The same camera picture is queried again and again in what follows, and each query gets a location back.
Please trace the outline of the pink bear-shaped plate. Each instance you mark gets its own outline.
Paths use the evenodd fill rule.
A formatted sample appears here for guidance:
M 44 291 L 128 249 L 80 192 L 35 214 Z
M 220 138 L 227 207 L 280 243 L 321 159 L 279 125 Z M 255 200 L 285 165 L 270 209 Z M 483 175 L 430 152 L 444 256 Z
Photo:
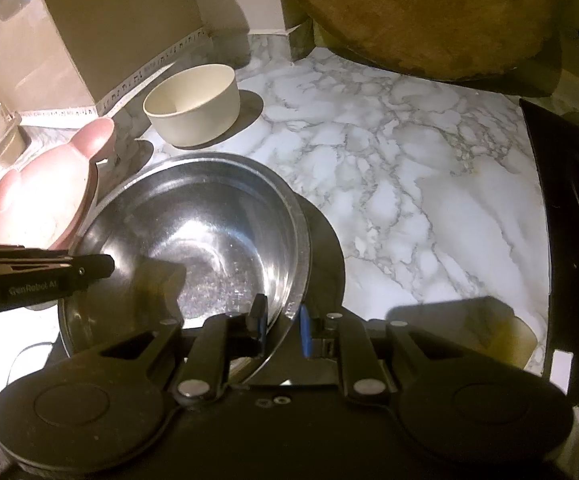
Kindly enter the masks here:
M 114 151 L 114 121 L 96 118 L 72 139 L 0 181 L 0 245 L 66 249 L 97 196 L 97 163 Z

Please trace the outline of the stainless steel bowl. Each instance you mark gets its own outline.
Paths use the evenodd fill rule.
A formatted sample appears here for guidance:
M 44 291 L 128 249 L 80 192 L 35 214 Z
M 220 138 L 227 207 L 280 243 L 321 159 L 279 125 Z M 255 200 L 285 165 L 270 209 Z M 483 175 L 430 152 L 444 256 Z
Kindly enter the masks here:
M 198 328 L 218 314 L 268 301 L 261 356 L 236 358 L 230 375 L 256 375 L 285 340 L 306 296 L 308 221 L 291 187 L 250 158 L 175 157 L 108 194 L 70 252 L 105 254 L 114 272 L 58 304 L 62 344 L 77 354 L 178 322 Z

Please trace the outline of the cream round bowl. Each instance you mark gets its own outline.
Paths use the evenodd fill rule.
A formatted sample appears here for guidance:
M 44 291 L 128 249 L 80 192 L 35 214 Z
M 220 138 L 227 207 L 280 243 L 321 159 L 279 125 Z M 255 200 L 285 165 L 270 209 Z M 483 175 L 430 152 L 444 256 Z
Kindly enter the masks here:
M 148 93 L 143 110 L 156 132 L 176 148 L 205 144 L 226 133 L 238 118 L 235 70 L 224 64 L 182 70 Z

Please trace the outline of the beige ribbed cup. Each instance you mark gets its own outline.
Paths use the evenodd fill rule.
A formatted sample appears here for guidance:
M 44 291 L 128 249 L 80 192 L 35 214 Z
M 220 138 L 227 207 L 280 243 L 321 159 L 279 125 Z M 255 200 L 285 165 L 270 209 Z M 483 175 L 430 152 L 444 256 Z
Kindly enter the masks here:
M 12 166 L 30 144 L 27 133 L 19 126 L 12 126 L 0 141 L 0 167 Z

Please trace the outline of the round wooden cutting board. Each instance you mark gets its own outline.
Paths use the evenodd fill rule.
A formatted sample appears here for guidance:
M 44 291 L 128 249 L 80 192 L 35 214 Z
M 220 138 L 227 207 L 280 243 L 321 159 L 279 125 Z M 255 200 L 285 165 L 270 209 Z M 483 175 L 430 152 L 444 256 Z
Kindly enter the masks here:
M 559 0 L 297 0 L 348 50 L 441 81 L 500 76 L 554 34 Z

